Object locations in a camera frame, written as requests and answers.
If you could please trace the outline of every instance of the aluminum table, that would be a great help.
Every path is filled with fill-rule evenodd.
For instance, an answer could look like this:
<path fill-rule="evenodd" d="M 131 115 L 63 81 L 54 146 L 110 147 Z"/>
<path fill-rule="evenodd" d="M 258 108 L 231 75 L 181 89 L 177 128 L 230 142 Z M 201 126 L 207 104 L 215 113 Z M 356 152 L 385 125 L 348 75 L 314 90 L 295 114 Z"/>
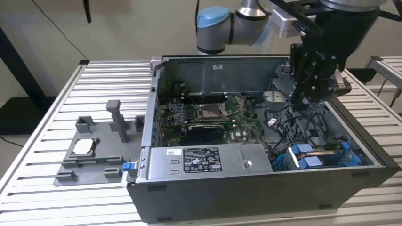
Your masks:
<path fill-rule="evenodd" d="M 111 121 L 108 99 L 122 101 L 126 119 L 145 115 L 149 61 L 90 61 L 80 65 L 0 181 L 0 226 L 142 226 L 121 183 L 55 187 L 54 180 L 75 134 L 79 115 Z M 356 77 L 340 97 L 364 127 L 402 167 L 402 119 Z M 402 225 L 402 172 L 365 189 L 337 210 L 210 219 L 171 225 L 396 226 Z"/>
<path fill-rule="evenodd" d="M 373 56 L 366 67 L 373 68 L 402 89 L 402 56 Z"/>

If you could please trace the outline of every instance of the barcode sticker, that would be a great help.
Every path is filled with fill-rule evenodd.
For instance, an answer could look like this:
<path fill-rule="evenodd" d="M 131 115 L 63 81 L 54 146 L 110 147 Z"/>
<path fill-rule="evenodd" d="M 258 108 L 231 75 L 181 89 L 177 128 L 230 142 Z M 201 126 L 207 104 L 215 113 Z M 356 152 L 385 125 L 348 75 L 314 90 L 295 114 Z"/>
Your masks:
<path fill-rule="evenodd" d="M 167 149 L 166 155 L 182 155 L 182 149 Z"/>

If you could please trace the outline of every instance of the white wall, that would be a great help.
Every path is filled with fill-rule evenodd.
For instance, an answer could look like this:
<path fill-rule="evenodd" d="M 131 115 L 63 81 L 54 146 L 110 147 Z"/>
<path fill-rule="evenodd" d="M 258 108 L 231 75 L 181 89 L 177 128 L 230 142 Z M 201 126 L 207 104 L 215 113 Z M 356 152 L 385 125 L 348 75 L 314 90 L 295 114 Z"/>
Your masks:
<path fill-rule="evenodd" d="M 198 52 L 195 0 L 92 0 L 91 24 L 86 22 L 82 0 L 36 3 L 91 60 L 141 60 L 153 55 Z M 201 8 L 222 5 L 235 10 L 239 3 L 202 0 Z M 392 3 L 382 8 L 396 12 Z M 0 1 L 0 26 L 47 94 L 56 95 L 83 59 L 79 52 L 30 0 Z M 364 66 L 373 55 L 402 55 L 401 40 L 401 24 L 378 19 L 349 66 Z M 294 42 L 298 38 L 275 38 L 273 53 L 287 53 Z M 229 46 L 226 53 L 259 53 L 259 47 Z M 0 76 L 0 101 L 24 95 L 2 63 Z"/>

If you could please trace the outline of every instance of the motherboard chip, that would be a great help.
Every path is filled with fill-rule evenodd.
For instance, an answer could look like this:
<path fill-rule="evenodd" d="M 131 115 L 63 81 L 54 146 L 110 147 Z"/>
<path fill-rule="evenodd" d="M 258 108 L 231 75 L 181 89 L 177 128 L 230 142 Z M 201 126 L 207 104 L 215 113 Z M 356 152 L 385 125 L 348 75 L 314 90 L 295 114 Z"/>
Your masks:
<path fill-rule="evenodd" d="M 198 114 L 199 119 L 217 119 L 223 117 L 219 104 L 199 105 Z"/>
<path fill-rule="evenodd" d="M 182 144 L 203 145 L 215 140 L 223 139 L 225 126 L 222 125 L 194 125 L 189 126 L 187 137 L 182 139 Z"/>

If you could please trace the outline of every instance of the power supply label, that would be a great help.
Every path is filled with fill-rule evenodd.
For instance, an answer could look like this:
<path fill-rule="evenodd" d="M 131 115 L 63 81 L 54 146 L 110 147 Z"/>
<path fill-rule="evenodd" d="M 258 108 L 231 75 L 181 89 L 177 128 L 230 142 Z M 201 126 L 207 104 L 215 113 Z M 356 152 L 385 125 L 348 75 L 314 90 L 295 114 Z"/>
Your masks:
<path fill-rule="evenodd" d="M 186 173 L 221 172 L 222 162 L 218 147 L 185 148 Z"/>

